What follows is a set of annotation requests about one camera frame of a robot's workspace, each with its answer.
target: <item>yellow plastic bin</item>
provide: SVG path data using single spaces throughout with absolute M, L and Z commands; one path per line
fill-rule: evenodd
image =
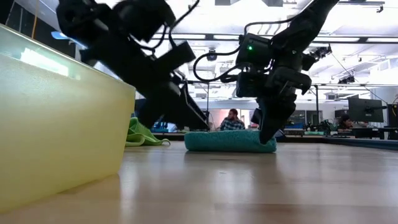
M 117 173 L 135 88 L 0 26 L 0 213 Z

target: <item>plaid shirt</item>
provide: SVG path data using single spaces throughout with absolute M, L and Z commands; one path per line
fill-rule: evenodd
M 241 120 L 231 121 L 227 118 L 221 123 L 220 130 L 222 131 L 232 131 L 232 130 L 242 130 L 244 128 L 244 123 Z

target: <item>computer monitor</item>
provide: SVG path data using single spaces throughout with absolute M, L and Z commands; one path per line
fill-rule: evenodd
M 366 100 L 349 98 L 349 117 L 352 121 L 383 123 L 383 109 L 381 100 Z

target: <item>ceiling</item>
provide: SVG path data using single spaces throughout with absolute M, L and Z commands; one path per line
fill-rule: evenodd
M 283 7 L 268 7 L 262 0 L 239 0 L 229 6 L 217 6 L 220 0 L 201 0 L 199 6 L 176 27 L 176 34 L 241 34 L 243 27 L 248 22 L 253 21 L 278 21 L 291 17 L 299 13 L 310 0 L 285 0 Z M 36 1 L 34 0 L 16 0 L 20 5 L 30 12 L 35 12 Z M 106 3 L 111 7 L 119 0 L 97 0 L 98 3 Z M 167 1 L 177 17 L 186 12 L 189 5 L 194 0 L 168 0 Z M 398 37 L 398 1 L 384 0 L 384 10 L 381 13 L 376 11 L 379 6 L 352 6 L 338 5 L 329 14 L 329 17 L 323 26 L 321 35 L 330 36 L 384 36 Z M 38 16 L 59 29 L 55 8 L 58 0 L 39 0 Z M 252 26 L 250 32 L 261 35 L 273 35 L 286 28 L 286 25 L 278 26 Z M 156 44 L 157 40 L 148 43 Z M 230 52 L 238 46 L 237 41 L 222 40 L 189 40 L 197 56 L 206 53 L 210 48 L 217 52 Z M 375 79 L 372 73 L 378 70 L 381 63 L 390 58 L 398 57 L 398 45 L 393 44 L 331 44 L 333 55 L 316 63 L 308 74 L 312 77 L 314 83 L 337 83 L 339 78 L 347 76 L 346 70 L 352 72 L 357 81 L 362 83 L 377 82 L 377 84 L 398 84 L 391 83 L 390 80 Z M 169 43 L 165 41 L 158 49 L 157 55 L 162 55 L 169 50 Z M 208 62 L 204 59 L 199 63 L 200 75 L 213 77 L 220 71 L 233 66 L 236 55 L 229 57 L 218 57 L 215 62 Z M 181 71 L 187 74 L 191 80 L 195 80 L 192 74 L 192 63 L 184 65 Z M 230 98 L 234 92 L 234 85 L 215 84 L 214 90 L 210 91 L 210 96 L 220 96 Z M 348 93 L 362 93 L 352 88 L 345 88 L 335 91 L 344 91 Z M 195 93 L 206 93 L 202 87 L 191 86 Z

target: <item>table surface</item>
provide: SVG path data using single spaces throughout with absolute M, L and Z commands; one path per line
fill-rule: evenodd
M 126 149 L 118 175 L 0 223 L 395 224 L 397 174 L 394 151 L 279 144 L 275 154 L 189 153 L 173 142 Z

